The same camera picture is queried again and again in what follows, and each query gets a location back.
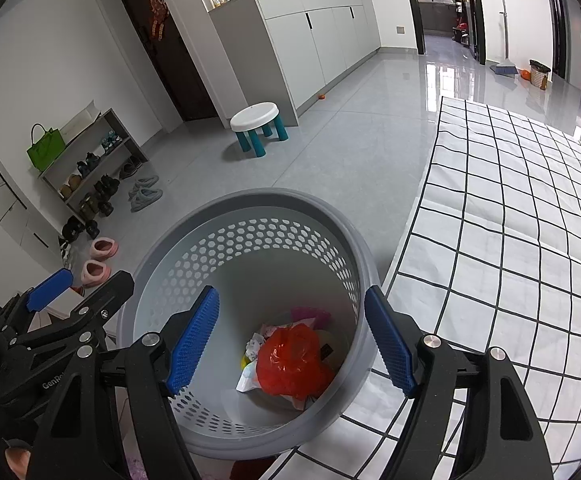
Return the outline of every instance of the gray plastic bin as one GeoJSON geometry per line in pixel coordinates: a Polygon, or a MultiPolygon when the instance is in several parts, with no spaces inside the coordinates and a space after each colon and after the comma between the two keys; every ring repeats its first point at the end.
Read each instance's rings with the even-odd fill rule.
{"type": "Polygon", "coordinates": [[[208,203],[151,248],[135,281],[118,321],[120,347],[188,310],[203,286],[219,291],[218,323],[192,382],[171,402],[192,453],[247,460],[314,438],[352,402],[377,352],[362,305],[379,283],[368,246],[339,211],[302,192],[252,189],[208,203]],[[260,390],[235,390],[248,339],[294,306],[328,310],[349,347],[305,412],[260,390]]]}

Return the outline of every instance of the blue gripper pad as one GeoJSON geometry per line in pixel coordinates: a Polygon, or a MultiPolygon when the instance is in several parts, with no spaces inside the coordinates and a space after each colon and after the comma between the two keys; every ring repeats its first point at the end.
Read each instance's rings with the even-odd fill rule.
{"type": "Polygon", "coordinates": [[[171,356],[171,371],[166,386],[173,396],[190,384],[210,333],[215,328],[219,317],[217,289],[211,286],[205,287],[190,311],[193,312],[192,317],[171,356]]]}
{"type": "Polygon", "coordinates": [[[59,269],[30,292],[26,304],[28,312],[40,312],[72,284],[73,273],[68,269],[59,269]]]}
{"type": "Polygon", "coordinates": [[[412,322],[417,339],[421,337],[421,332],[410,316],[397,314],[392,309],[381,289],[376,285],[366,292],[364,310],[385,367],[393,381],[393,386],[401,388],[406,397],[413,398],[418,386],[414,377],[414,368],[417,366],[416,348],[413,342],[409,344],[401,336],[393,318],[403,316],[403,318],[407,318],[406,321],[412,322]]]}

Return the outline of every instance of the plastic stool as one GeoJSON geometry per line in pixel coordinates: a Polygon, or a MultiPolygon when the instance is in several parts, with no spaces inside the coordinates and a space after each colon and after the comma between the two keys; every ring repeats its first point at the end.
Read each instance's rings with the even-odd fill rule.
{"type": "Polygon", "coordinates": [[[288,139],[286,128],[282,118],[280,118],[280,110],[275,103],[259,103],[257,105],[245,108],[230,120],[230,128],[237,134],[237,140],[242,150],[248,152],[251,145],[246,138],[246,132],[253,143],[254,153],[257,156],[266,155],[266,150],[262,142],[257,137],[257,128],[261,128],[264,132],[264,137],[272,136],[270,129],[270,121],[275,125],[277,136],[280,140],[288,139]]]}

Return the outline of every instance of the bolt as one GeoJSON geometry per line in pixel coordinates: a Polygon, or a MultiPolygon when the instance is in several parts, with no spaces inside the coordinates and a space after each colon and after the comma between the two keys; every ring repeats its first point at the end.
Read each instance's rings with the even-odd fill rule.
{"type": "Polygon", "coordinates": [[[159,343],[159,334],[155,332],[148,332],[141,338],[141,344],[144,346],[155,346],[159,343]]]}
{"type": "Polygon", "coordinates": [[[441,346],[441,339],[434,334],[429,334],[423,338],[423,343],[430,348],[439,348],[441,346]]]}
{"type": "Polygon", "coordinates": [[[93,347],[84,345],[77,350],[77,356],[83,358],[89,357],[93,353],[93,347]]]}
{"type": "Polygon", "coordinates": [[[496,359],[497,361],[503,361],[506,359],[506,352],[498,346],[495,346],[491,348],[491,356],[493,356],[493,359],[496,359]]]}

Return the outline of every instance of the dark brown door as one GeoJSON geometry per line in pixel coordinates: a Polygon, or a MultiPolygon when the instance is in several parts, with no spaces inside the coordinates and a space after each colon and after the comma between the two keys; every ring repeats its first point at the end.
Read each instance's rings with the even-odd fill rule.
{"type": "Polygon", "coordinates": [[[173,17],[168,15],[163,21],[162,38],[159,40],[159,25],[155,28],[156,37],[152,35],[154,14],[150,0],[122,0],[122,2],[182,119],[191,121],[217,117],[217,111],[195,64],[190,59],[173,17]]]}

